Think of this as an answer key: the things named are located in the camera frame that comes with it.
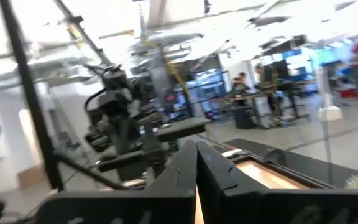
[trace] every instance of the black metal frame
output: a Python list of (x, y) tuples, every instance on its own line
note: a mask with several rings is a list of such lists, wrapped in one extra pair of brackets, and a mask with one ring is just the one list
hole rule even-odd
[(53, 144), (48, 135), (37, 91), (34, 88), (32, 74), (27, 64), (28, 60), (23, 50), (23, 40), (21, 39), (23, 35), (21, 28), (17, 23), (17, 19), (13, 13), (9, 0), (0, 0), (0, 8), (7, 33), (11, 40), (13, 53), (17, 61), (17, 67), (19, 69), (19, 75), (23, 85), (23, 92), (27, 101), (27, 106), (30, 109), (31, 116), (34, 121), (35, 132), (37, 133), (40, 149), (44, 158), (46, 175), (52, 189), (57, 189), (59, 191), (64, 190), (62, 177), (60, 176), (56, 160), (53, 158)]
[(82, 39), (91, 47), (93, 51), (98, 54), (99, 58), (101, 59), (102, 63), (106, 66), (111, 66), (112, 63), (110, 59), (106, 56), (103, 52), (102, 48), (99, 48), (89, 37), (89, 35), (85, 32), (84, 28), (80, 25), (80, 22), (83, 21), (81, 16), (74, 16), (73, 13), (67, 8), (66, 4), (62, 0), (54, 0), (56, 6), (61, 10), (63, 15), (65, 16), (65, 21), (73, 25), (77, 31), (81, 34)]

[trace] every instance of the grey floor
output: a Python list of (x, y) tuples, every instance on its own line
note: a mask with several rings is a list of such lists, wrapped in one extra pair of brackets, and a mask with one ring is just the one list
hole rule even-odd
[[(297, 121), (294, 126), (266, 131), (259, 129), (239, 130), (235, 128), (232, 118), (226, 118), (210, 125), (211, 137), (216, 142), (229, 141), (235, 138), (248, 139), (326, 161), (327, 151), (323, 141), (323, 126), (319, 122), (317, 113), (317, 108), (321, 104), (320, 97), (312, 96), (299, 100), (298, 103), (306, 105), (300, 108), (300, 113), (309, 113), (311, 115), (309, 121), (302, 119)], [(348, 100), (346, 103), (351, 106), (342, 107), (344, 118), (328, 123), (328, 143), (333, 163), (358, 170), (358, 99)], [(262, 113), (267, 112), (267, 105), (264, 102), (260, 103), (260, 110)], [(200, 140), (198, 136), (188, 136), (181, 139), (180, 142), (183, 144), (189, 139)], [(75, 173), (64, 165), (60, 166), (60, 170), (64, 180), (68, 180)], [(115, 177), (114, 174), (107, 175), (109, 178)], [(67, 190), (96, 190), (101, 187), (103, 186), (95, 184), (81, 174), (74, 175), (66, 183)], [(1, 197), (7, 201), (8, 210), (26, 214), (48, 194), (48, 185), (39, 184), (26, 190), (7, 192), (2, 194)]]

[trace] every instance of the black plastic part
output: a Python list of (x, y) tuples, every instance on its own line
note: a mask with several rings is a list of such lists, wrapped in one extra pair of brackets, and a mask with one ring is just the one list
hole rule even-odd
[(138, 162), (143, 162), (145, 159), (145, 153), (143, 151), (135, 151), (121, 156), (117, 155), (102, 155), (100, 157), (100, 163), (97, 164), (100, 172), (107, 172), (110, 170), (118, 169), (120, 167), (129, 166)]
[(269, 190), (260, 206), (260, 224), (358, 223), (358, 190)]
[(35, 222), (194, 224), (196, 160), (196, 144), (188, 141), (145, 190), (62, 192), (40, 206)]
[(102, 153), (112, 146), (112, 141), (106, 131), (98, 128), (91, 128), (85, 134), (84, 140), (95, 150), (97, 153)]
[(4, 17), (7, 33), (11, 40), (13, 53), (17, 61), (27, 106), (30, 109), (31, 117), (34, 121), (34, 128), (44, 158), (45, 172), (50, 182), (50, 187), (52, 189), (58, 189), (59, 191), (64, 190), (62, 177), (60, 176), (56, 160), (53, 156), (53, 144), (48, 135), (37, 92), (34, 88), (31, 71), (27, 65), (27, 58), (23, 51), (23, 40), (21, 39), (23, 35), (21, 29), (17, 23), (17, 19), (13, 13), (9, 0), (0, 0), (0, 8)]
[(264, 185), (205, 142), (197, 142), (197, 186), (205, 224), (257, 223)]
[(287, 160), (285, 158), (285, 154), (281, 149), (273, 149), (272, 151), (268, 152), (265, 157), (262, 158), (261, 162), (263, 163), (275, 163), (281, 166), (287, 166)]

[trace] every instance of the computer monitor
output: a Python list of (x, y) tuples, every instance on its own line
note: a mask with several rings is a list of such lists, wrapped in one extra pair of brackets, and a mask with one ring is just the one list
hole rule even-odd
[(270, 65), (264, 66), (265, 81), (273, 81), (273, 74), (277, 72), (277, 78), (288, 78), (290, 76), (288, 72), (287, 62), (281, 60), (278, 62), (273, 62)]
[(273, 62), (272, 66), (276, 69), (278, 78), (287, 78), (290, 76), (286, 60)]

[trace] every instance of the desk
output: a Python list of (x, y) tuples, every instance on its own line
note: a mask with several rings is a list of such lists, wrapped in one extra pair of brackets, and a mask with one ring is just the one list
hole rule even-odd
[[(309, 85), (309, 84), (316, 84), (316, 83), (317, 83), (317, 80), (301, 80), (301, 81), (293, 82), (293, 83), (291, 83), (291, 85), (292, 86), (301, 86), (301, 85)], [(298, 111), (298, 108), (296, 107), (296, 103), (295, 103), (295, 94), (294, 94), (293, 90), (284, 91), (284, 93), (286, 93), (288, 99), (290, 100), (290, 104), (291, 104), (290, 108), (292, 108), (292, 110), (293, 110), (294, 118), (290, 121), (294, 121), (294, 120), (300, 119), (300, 118), (309, 118), (310, 117), (308, 114), (299, 115), (299, 111)], [(260, 127), (261, 129), (268, 129), (268, 127), (266, 127), (262, 124), (262, 118), (265, 116), (270, 116), (271, 114), (260, 115), (258, 107), (257, 107), (257, 103), (256, 103), (256, 98), (258, 98), (258, 97), (267, 97), (267, 94), (262, 91), (257, 91), (257, 92), (251, 93), (250, 95), (233, 98), (232, 101), (251, 100), (252, 101), (252, 110), (253, 110), (255, 118), (257, 120), (256, 125), (258, 127)]]

